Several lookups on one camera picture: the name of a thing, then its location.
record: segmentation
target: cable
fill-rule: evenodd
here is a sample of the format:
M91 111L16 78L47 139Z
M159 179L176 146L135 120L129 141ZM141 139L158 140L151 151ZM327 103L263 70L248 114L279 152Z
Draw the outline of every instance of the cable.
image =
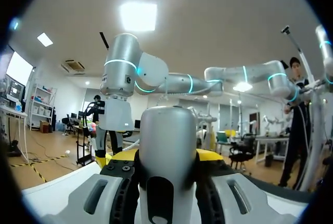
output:
M218 83L221 83L221 82L222 81L216 81L216 82L212 83L212 85L209 86L208 88L204 88L202 90L193 91L193 92L187 92L187 93L168 93L168 91L166 90L165 94L163 96L161 96L160 99L157 101L156 106L158 106L161 99L163 97L167 97L167 95L195 95L195 94L199 94L199 93L205 92L207 90L210 90L212 87L214 87L215 85L217 85Z
M37 141L33 136L30 136L30 137L32 137L32 139L34 140L34 142L35 142L38 146L40 146L40 147L42 147L42 148L44 149L44 155L45 155L47 158L53 159L53 157L50 157L50 156L48 156L48 155L46 154L46 147L44 147L42 144L38 143L38 141ZM69 170L71 170L71 171L75 171L74 169L68 168L68 167L66 167L66 166L63 166L63 165L57 163L56 160L54 160L54 162L55 162L57 165L59 165L60 167L67 168L67 169L69 169Z
M301 109L301 107L298 105L297 106L299 111L301 112L301 116L302 116L302 120L303 120L303 130L304 130L304 136L305 136L305 144L306 144L306 151L309 155L309 152L310 152L310 148L309 148L309 144L308 144L308 136L306 134L306 124L305 124L305 120L304 120L304 114L303 114L303 111Z
M130 146L123 148L123 151L130 150L131 148L133 148L134 146L139 144L139 142L140 142L140 139L138 139L135 143L131 144Z
M308 167L308 164L309 164L309 160L310 160L310 155L309 155L309 153L310 153L310 146L312 145L312 140L311 140L311 133L312 133L312 130L310 131L310 143L308 143L308 135L306 134L306 125L305 125L305 120L304 120L304 115L303 115L303 111L302 111L302 109L300 108L300 106L298 105L297 106L298 107L298 109L299 109L299 111L301 112L301 116L302 116L302 120L303 120L303 129L304 129L304 134L305 134L305 143L306 143L306 152L307 152L307 158L306 158L306 162L305 162L305 164L304 164L304 168L303 168L303 171L302 171L302 175L301 175L301 177L300 177L300 179L299 179L299 181L298 181L298 183L297 183L297 185L296 185L296 187L295 187L295 189L297 190L298 188L299 188L299 186L301 185L301 182L303 181L303 178L304 178L304 176L305 176L305 171L306 171L306 169L307 169L307 167Z

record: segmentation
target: robotic arm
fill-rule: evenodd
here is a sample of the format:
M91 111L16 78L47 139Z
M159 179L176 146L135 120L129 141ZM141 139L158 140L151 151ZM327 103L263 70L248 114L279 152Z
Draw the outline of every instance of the robotic arm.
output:
M99 115L98 128L101 131L96 138L96 143L99 143L96 145L97 152L104 158L105 151L98 150L105 149L104 139L101 137L105 131L134 129L131 106L127 102L134 90L142 95L165 93L220 96L224 81L268 81L272 96L296 103L302 100L299 87L288 80L279 61L249 67L212 67L205 70L204 77L203 80L189 74L169 73L163 60L140 49L137 37L127 33L117 35L110 45L101 81L100 91L108 99L105 101L104 114ZM118 148L121 148L122 140L119 135L117 143Z

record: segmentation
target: black chair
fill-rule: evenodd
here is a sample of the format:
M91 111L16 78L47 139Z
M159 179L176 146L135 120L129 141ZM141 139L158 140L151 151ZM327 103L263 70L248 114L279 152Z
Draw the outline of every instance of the black chair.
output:
M239 169L241 170L243 167L243 171L246 170L245 161L251 160L254 155L254 134L245 134L241 138L240 143L232 143L232 147L230 148L229 158L231 160L231 167L233 167L233 163L236 163L235 169L238 168L238 163L240 163Z
M70 132L74 133L73 123L69 119L69 115L68 114L67 114L67 118L62 118L61 122L63 124L65 124L65 132L64 132L65 135L66 135L66 132L67 133L70 133Z

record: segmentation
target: office chair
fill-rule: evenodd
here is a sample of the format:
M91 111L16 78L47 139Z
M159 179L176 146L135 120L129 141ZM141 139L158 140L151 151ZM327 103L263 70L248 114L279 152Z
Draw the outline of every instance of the office chair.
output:
M69 119L69 115L68 114L67 114L67 118L62 118L61 122L63 124L65 124L65 131L64 131L65 135L68 135L68 133L70 133L70 132L74 133L73 123Z
M222 132L217 132L216 133L216 144L215 144L215 152L217 153L217 146L220 145L220 152L219 154L222 154L222 145L227 145L228 143L228 138L227 134L225 131Z
M235 162L235 169L237 170L238 163L240 163L239 170L246 171L244 162L251 160L254 157L254 141L255 135L249 133L243 135L240 143L232 143L232 147L229 149L231 167L233 167L233 163Z

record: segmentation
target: black cable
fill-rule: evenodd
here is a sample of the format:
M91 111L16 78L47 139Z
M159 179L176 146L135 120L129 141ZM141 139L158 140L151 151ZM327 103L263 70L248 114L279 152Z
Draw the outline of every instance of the black cable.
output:
M83 114L83 123L85 123L86 127L88 126L88 123L87 123L87 110L88 110L88 108L92 108L90 106L91 104L94 104L94 106L95 106L96 102L89 103L88 106L87 106L87 108L84 111L84 114Z
M30 136L30 137L32 137L32 139L34 140L34 142L35 142L38 146L40 146L40 147L42 147L42 148L44 149L44 155L45 155L47 158L53 159L53 157L50 157L50 156L48 156L48 155L46 154L46 147L44 147L42 144L38 143L38 141L37 141L33 136ZM71 170L71 171L75 171L74 169L68 168L68 167L66 167L66 166L63 166L63 165L57 163L56 160L54 160L54 162L55 162L57 165L59 165L60 167L67 168L67 169L69 169L69 170Z

